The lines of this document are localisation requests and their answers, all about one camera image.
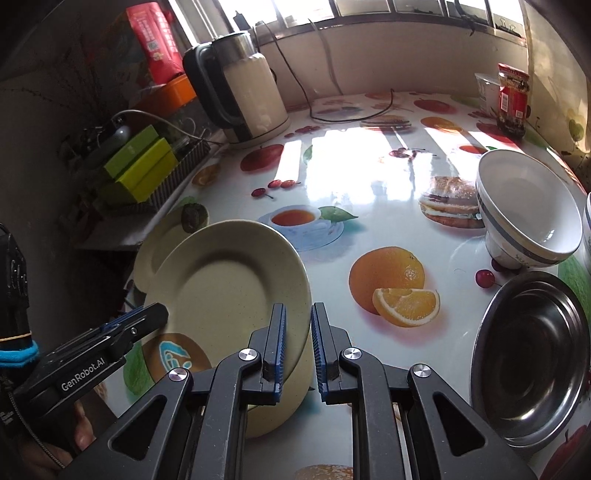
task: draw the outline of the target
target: window pane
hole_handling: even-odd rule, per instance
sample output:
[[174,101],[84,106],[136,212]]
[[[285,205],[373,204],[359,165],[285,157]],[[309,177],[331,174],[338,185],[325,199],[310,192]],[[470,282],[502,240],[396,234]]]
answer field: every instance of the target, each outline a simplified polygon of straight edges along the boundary
[[523,13],[519,0],[489,0],[492,18],[500,30],[518,33],[525,38]]
[[271,0],[219,0],[219,2],[236,31],[240,30],[233,20],[236,12],[244,15],[244,18],[251,27],[260,20],[266,23],[277,20],[275,8],[273,8]]
[[387,0],[335,0],[341,15],[390,12]]
[[[484,0],[460,0],[460,5],[466,15],[471,15],[478,23],[488,25]],[[447,0],[447,11],[450,17],[460,16],[453,1]]]
[[402,13],[443,15],[437,0],[394,0],[394,6]]
[[275,0],[288,27],[333,18],[328,0]]

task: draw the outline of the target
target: window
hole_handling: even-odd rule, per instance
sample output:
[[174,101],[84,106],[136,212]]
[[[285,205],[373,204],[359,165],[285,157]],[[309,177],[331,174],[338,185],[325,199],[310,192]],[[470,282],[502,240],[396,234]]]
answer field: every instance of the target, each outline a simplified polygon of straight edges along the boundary
[[[278,38],[355,22],[416,20],[474,28],[524,45],[521,0],[169,0],[200,41],[266,23]],[[200,34],[203,25],[207,27]],[[272,41],[265,28],[261,43]]]

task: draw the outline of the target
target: beige plate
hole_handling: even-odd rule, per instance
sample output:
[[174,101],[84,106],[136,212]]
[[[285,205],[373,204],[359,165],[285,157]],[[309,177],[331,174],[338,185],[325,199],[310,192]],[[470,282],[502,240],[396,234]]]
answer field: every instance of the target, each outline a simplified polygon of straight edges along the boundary
[[[148,291],[150,282],[152,282],[164,259],[190,235],[190,233],[183,230],[181,225],[182,211],[182,207],[177,207],[160,220],[139,248],[138,255],[135,257],[134,282],[140,291]],[[203,205],[200,206],[199,210],[200,214],[202,212],[204,215],[199,216],[200,229],[209,223],[209,214]]]
[[285,304],[282,399],[265,414],[253,408],[248,433],[266,433],[289,418],[310,385],[311,295],[304,265],[280,233],[250,220],[214,223],[194,233],[153,278],[145,304],[156,301],[167,306],[168,324],[142,341],[155,381],[171,368],[200,371],[217,365],[248,346],[254,330],[268,325],[273,303]]

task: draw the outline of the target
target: blue fuzzy band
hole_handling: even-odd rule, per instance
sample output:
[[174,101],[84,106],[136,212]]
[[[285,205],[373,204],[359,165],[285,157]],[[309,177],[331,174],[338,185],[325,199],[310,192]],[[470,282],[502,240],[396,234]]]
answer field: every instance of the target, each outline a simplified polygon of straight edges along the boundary
[[39,355],[39,347],[33,341],[33,345],[24,350],[4,351],[0,350],[1,368],[21,368],[32,362]]

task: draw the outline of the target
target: triangular cutout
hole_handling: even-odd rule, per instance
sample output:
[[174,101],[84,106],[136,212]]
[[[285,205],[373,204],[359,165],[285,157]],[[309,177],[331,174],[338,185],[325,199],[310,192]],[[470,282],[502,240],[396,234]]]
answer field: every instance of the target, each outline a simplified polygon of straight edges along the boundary
[[165,397],[156,397],[148,407],[111,443],[113,450],[135,460],[143,460],[166,405]]
[[433,395],[453,456],[484,447],[485,440],[464,415],[441,393]]

